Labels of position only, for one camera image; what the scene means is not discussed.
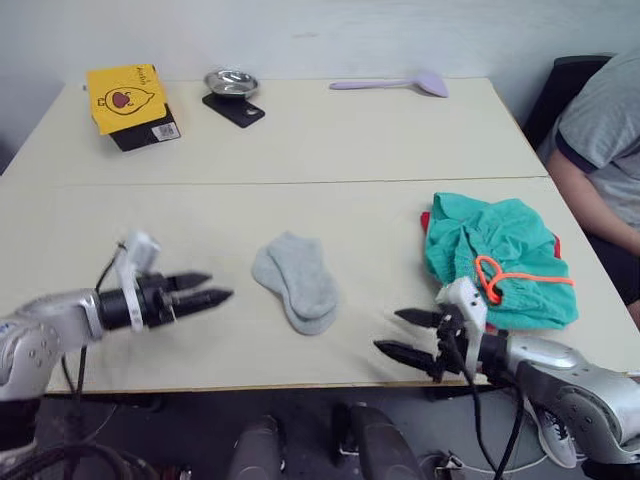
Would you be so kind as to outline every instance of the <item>shoe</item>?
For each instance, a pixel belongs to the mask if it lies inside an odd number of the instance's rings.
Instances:
[[[578,463],[576,447],[564,422],[549,410],[534,406],[525,398],[524,407],[538,427],[540,447],[556,465],[575,468]]]

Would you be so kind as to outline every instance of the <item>gray t-shirt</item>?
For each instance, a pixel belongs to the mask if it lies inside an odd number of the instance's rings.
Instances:
[[[616,55],[591,77],[538,149],[543,162],[555,148],[640,231],[640,48]]]

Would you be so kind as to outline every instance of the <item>table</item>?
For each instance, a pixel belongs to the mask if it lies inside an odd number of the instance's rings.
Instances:
[[[176,325],[109,334],[89,349],[87,391],[425,384],[372,345],[435,347],[393,316],[432,307],[439,288],[419,214],[437,191],[519,197],[562,239],[577,282],[581,318],[539,334],[604,367],[640,367],[626,308],[488,80],[447,80],[449,99],[328,83],[264,82],[253,101],[267,116],[247,130],[202,105],[199,82],[168,83],[183,138],[128,153],[97,134],[86,93],[65,87],[0,177],[0,304],[93,285],[139,228],[163,246],[160,271],[208,271],[235,296]],[[285,230],[321,239],[340,286],[339,317],[318,337],[295,333],[250,275],[258,248]],[[49,390],[66,390],[60,371]]]
[[[115,242],[142,228],[163,246],[158,270],[211,272],[235,296],[174,325],[108,335],[89,349],[87,391],[425,384],[423,374],[386,358],[372,341],[434,347],[431,333],[392,312],[433,306],[438,286],[424,272],[419,218],[437,191],[488,201],[515,196],[535,208],[563,241],[581,312],[565,330],[542,334],[604,367],[640,366],[640,335],[548,178],[67,186],[35,194],[3,186],[0,224],[11,228],[0,230],[0,304],[91,286]],[[295,333],[280,301],[250,274],[258,248],[287,229],[322,240],[340,287],[338,319],[321,336]],[[49,388],[65,388],[59,371]]]
[[[0,185],[360,182],[546,176],[487,79],[447,80],[447,99],[407,88],[332,91],[272,80],[243,130],[202,104],[201,82],[168,82],[183,138],[128,153],[100,137],[87,93],[68,85]]]

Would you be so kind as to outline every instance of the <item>green cloth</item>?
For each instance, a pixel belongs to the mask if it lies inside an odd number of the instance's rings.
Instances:
[[[518,199],[491,204],[436,193],[425,244],[427,268],[443,284],[464,276],[479,284],[475,258],[488,255],[505,273],[569,277],[567,264],[554,257],[555,242],[540,216]],[[483,270],[490,281],[493,268],[483,263]],[[487,322],[498,328],[559,329],[578,318],[570,285],[507,278],[497,288],[502,303],[487,302]]]

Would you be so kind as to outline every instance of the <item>orange drawstring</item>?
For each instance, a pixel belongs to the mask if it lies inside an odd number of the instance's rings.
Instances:
[[[495,270],[493,278],[487,282],[487,278],[482,270],[482,262],[487,262]],[[505,278],[522,278],[525,280],[533,280],[534,282],[547,282],[547,283],[566,283],[567,285],[575,286],[575,282],[570,278],[565,277],[540,277],[538,275],[531,275],[529,273],[504,273],[502,267],[493,258],[487,255],[478,255],[475,260],[476,273],[482,284],[482,288],[487,294],[487,298],[494,305],[500,305],[502,297],[495,292],[496,284],[504,280]]]

